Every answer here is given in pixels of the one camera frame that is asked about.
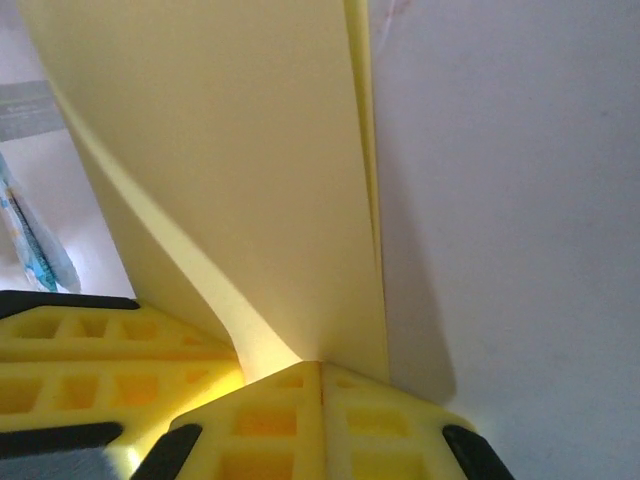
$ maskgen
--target gray stripe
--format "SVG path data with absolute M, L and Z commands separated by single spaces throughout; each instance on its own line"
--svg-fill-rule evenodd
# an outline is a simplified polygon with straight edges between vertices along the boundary
M 0 85 L 0 142 L 64 128 L 46 81 Z
M 101 449 L 0 459 L 0 478 L 11 480 L 119 480 Z

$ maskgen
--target white surface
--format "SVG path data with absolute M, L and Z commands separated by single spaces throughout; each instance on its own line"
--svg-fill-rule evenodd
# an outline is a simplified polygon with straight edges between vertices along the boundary
M 0 84 L 44 78 L 13 0 L 0 0 Z M 66 131 L 0 143 L 12 173 L 67 248 L 82 293 L 132 296 L 122 263 Z M 30 290 L 0 222 L 0 290 Z
M 393 354 L 423 342 L 422 393 L 519 480 L 640 478 L 640 4 L 396 3 L 375 75 Z

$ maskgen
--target yellow panel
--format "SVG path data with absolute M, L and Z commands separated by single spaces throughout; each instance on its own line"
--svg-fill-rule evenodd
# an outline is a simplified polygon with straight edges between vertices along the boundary
M 466 480 L 442 436 L 448 424 L 473 428 L 464 419 L 327 364 L 322 391 L 327 478 Z
M 119 422 L 107 452 L 129 478 L 177 415 L 242 385 L 230 360 L 5 363 L 0 432 Z
M 141 297 L 208 305 L 250 379 L 303 358 L 387 380 L 342 0 L 21 6 L 102 205 L 126 205 L 114 238 L 143 240 L 119 246 Z
M 229 347 L 158 310 L 39 307 L 0 322 L 0 361 L 236 360 Z
M 203 431 L 176 480 L 325 478 L 318 363 L 248 385 L 183 415 L 171 428 L 189 423 Z
M 367 175 L 367 191 L 376 245 L 376 262 L 382 281 L 382 245 L 380 237 L 380 202 L 378 195 L 378 172 L 376 161 L 376 132 L 373 108 L 373 79 L 371 67 L 371 42 L 369 33 L 369 2 L 367 0 L 344 0 L 351 49 L 351 63 L 356 85 L 358 116 L 362 151 Z

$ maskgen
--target black rubber pad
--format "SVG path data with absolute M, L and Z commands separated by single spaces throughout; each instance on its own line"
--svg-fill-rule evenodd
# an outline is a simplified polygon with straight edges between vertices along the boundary
M 116 422 L 0 433 L 0 478 L 119 480 L 105 447 L 123 432 Z
M 145 457 L 131 480 L 174 480 L 201 432 L 200 425 L 190 423 L 165 433 Z
M 484 437 L 459 425 L 442 434 L 469 480 L 515 480 Z
M 0 433 L 0 460 L 83 448 L 103 448 L 122 435 L 117 422 Z
M 135 300 L 120 297 L 73 295 L 65 293 L 0 291 L 0 320 L 37 307 L 107 308 L 112 310 L 136 310 Z

